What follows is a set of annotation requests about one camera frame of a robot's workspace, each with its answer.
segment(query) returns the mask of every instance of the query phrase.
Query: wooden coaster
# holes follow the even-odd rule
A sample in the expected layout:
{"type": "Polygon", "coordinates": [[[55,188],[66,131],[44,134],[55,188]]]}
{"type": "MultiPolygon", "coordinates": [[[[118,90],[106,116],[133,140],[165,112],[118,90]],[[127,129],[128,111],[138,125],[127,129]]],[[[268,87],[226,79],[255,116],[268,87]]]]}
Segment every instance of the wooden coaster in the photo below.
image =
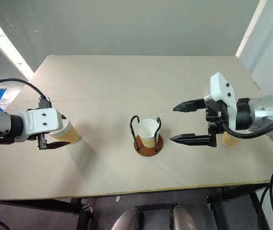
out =
{"type": "Polygon", "coordinates": [[[154,147],[153,148],[146,148],[142,144],[141,138],[138,135],[136,137],[136,141],[137,141],[137,144],[138,144],[138,147],[140,148],[140,150],[137,151],[137,146],[136,146],[135,142],[134,142],[134,148],[138,152],[138,154],[140,154],[144,157],[151,157],[151,156],[158,154],[159,151],[161,151],[161,149],[163,147],[163,139],[162,139],[161,135],[159,135],[159,139],[157,141],[157,152],[155,151],[154,147]]]}

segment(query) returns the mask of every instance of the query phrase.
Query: robotic arm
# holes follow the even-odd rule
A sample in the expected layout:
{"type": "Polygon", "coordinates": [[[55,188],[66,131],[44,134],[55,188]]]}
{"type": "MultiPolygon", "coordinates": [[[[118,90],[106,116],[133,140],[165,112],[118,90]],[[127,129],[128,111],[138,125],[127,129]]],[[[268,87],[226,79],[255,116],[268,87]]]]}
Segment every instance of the robotic arm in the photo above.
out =
{"type": "Polygon", "coordinates": [[[216,147],[216,134],[226,131],[234,137],[246,139],[266,134],[273,142],[273,94],[261,98],[242,98],[236,102],[232,86],[218,72],[205,84],[203,99],[183,102],[173,110],[193,112],[197,109],[206,109],[208,135],[181,134],[172,137],[172,141],[216,147]],[[243,129],[251,133],[236,132],[243,129]]]}
{"type": "MultiPolygon", "coordinates": [[[[40,92],[35,86],[20,79],[7,79],[3,81],[20,81],[30,85],[40,92]]],[[[26,112],[8,114],[0,111],[0,144],[12,144],[26,140],[38,140],[40,150],[56,149],[69,144],[65,141],[47,143],[45,134],[63,128],[63,119],[66,117],[52,108],[52,104],[41,92],[37,109],[28,109],[26,112]]]]}

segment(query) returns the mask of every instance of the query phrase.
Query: white paper cup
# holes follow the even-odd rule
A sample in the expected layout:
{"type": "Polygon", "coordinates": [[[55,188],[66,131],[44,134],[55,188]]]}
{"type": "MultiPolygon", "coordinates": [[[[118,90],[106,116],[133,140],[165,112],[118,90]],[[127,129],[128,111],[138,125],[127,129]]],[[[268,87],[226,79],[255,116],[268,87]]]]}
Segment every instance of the white paper cup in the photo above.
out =
{"type": "MultiPolygon", "coordinates": [[[[137,133],[142,144],[147,148],[154,147],[154,133],[159,128],[159,123],[153,119],[145,119],[137,125],[137,133]]],[[[159,132],[156,134],[156,141],[159,139],[159,132]]]]}
{"type": "Polygon", "coordinates": [[[63,119],[63,128],[57,131],[52,131],[49,135],[55,138],[58,141],[66,141],[70,142],[70,144],[74,144],[80,138],[77,131],[74,129],[73,125],[70,123],[68,119],[63,119]]]}

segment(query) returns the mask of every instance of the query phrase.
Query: floor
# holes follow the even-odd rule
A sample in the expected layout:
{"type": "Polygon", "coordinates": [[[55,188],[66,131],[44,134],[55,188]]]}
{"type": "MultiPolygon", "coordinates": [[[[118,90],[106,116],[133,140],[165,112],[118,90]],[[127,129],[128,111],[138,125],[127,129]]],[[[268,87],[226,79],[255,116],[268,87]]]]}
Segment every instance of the floor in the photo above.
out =
{"type": "MultiPolygon", "coordinates": [[[[119,201],[117,197],[83,199],[82,203],[90,203],[94,209],[90,230],[110,230],[116,219],[133,206],[172,202],[188,209],[198,230],[217,230],[213,213],[206,206],[206,196],[218,195],[218,192],[218,189],[196,189],[124,195],[119,201]]],[[[223,202],[223,210],[229,230],[257,229],[257,216],[249,195],[223,202]]],[[[143,230],[169,229],[169,210],[146,211],[144,214],[143,230]]],[[[78,215],[0,205],[0,220],[11,230],[74,230],[78,215]]]]}

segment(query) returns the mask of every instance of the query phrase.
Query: table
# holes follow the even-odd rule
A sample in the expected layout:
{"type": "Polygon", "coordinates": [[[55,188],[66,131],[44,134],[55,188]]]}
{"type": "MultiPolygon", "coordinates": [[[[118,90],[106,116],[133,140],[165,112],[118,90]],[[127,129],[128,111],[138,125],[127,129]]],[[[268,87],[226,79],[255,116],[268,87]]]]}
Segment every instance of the table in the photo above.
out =
{"type": "MultiPolygon", "coordinates": [[[[82,137],[76,144],[38,150],[36,141],[0,145],[0,200],[89,197],[267,182],[273,144],[267,137],[229,148],[185,146],[181,133],[207,134],[205,111],[173,112],[202,98],[203,85],[221,72],[236,98],[261,91],[237,57],[48,56],[30,80],[82,137]],[[160,117],[164,147],[153,157],[133,147],[129,122],[160,117]]],[[[37,108],[25,86],[7,112],[37,108]]]]}

